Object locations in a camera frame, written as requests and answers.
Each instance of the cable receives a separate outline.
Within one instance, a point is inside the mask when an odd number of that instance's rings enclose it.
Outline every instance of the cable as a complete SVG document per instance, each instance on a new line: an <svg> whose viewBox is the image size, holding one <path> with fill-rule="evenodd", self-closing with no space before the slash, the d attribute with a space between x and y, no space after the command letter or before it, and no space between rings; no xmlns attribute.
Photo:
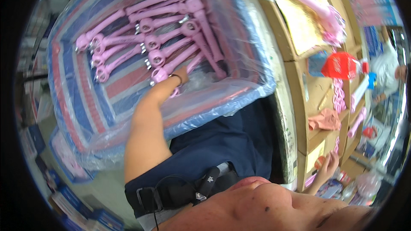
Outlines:
<svg viewBox="0 0 411 231"><path fill-rule="evenodd" d="M153 198L152 198L152 207L153 207L153 209L154 209L154 202L155 202L155 192L156 192L158 186L160 185L160 183L163 182L163 181L164 181L165 179L167 179L167 178L179 178L179 179L181 179L182 181L186 182L188 185L190 185L190 186L193 188L194 191L196 191L196 188L192 185L191 182L188 182L188 181L185 179L185 177L182 177L182 176L179 176L179 175L168 175L168 176L166 176L166 177L163 177L162 179L160 179L160 181L157 182L157 184L155 185L154 190L153 190ZM157 218L156 218L156 215L155 215L155 211L153 211L153 214L154 214L155 226L157 227L157 231L159 231L158 223L157 223Z"/></svg>

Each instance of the plastic container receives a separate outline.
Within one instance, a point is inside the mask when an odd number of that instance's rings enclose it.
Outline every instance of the plastic container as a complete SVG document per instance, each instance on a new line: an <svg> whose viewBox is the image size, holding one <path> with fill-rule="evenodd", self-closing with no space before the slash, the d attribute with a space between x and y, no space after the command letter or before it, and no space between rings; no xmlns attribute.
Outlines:
<svg viewBox="0 0 411 231"><path fill-rule="evenodd" d="M75 54L74 42L118 9L140 1L71 0L50 32L47 54L55 116L79 164L89 170L122 167L131 115L151 88L150 72L146 55L136 55L116 68L106 83L96 83L90 54ZM255 23L256 16L265 18L260 6L255 0L203 2L229 77L167 100L162 106L166 140L232 115L275 90L272 45L263 39L268 31ZM127 23L127 18L118 19L110 28ZM211 67L202 63L192 74L196 71L208 73Z"/></svg>

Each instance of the black strap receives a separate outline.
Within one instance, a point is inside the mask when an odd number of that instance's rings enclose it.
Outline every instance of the black strap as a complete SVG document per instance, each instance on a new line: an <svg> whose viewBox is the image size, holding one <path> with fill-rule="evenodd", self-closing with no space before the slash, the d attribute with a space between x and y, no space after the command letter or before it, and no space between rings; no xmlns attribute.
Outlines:
<svg viewBox="0 0 411 231"><path fill-rule="evenodd" d="M218 177L219 172L217 167L213 167L204 178L195 181L194 184L182 184L181 181L174 179L172 183L168 182L167 185L157 187L156 191L154 191L154 187L126 191L126 198L133 208L136 218L161 210L178 209L188 203L196 205L216 193L225 191L239 181L235 170L231 170L221 177Z"/></svg>

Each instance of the navy blue shirt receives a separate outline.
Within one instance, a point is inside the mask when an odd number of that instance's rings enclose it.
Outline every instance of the navy blue shirt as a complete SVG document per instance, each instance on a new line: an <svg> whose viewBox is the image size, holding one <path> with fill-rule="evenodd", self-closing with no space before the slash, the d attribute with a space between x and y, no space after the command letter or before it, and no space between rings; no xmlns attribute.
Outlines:
<svg viewBox="0 0 411 231"><path fill-rule="evenodd" d="M273 142L265 112L259 103L239 110L235 115L218 117L172 140L173 155L125 185L126 191L154 187L164 177L180 175L187 181L202 178L211 167L231 163L238 176L271 174Z"/></svg>

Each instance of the wrist bracelet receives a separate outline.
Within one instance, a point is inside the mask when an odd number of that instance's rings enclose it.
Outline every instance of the wrist bracelet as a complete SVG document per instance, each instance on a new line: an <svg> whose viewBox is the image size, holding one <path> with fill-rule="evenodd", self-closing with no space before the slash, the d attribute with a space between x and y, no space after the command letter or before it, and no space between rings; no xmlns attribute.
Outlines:
<svg viewBox="0 0 411 231"><path fill-rule="evenodd" d="M180 84L178 86L182 85L182 78L180 76L178 76L177 74L170 74L169 78L171 78L171 77L178 77L180 79Z"/></svg>

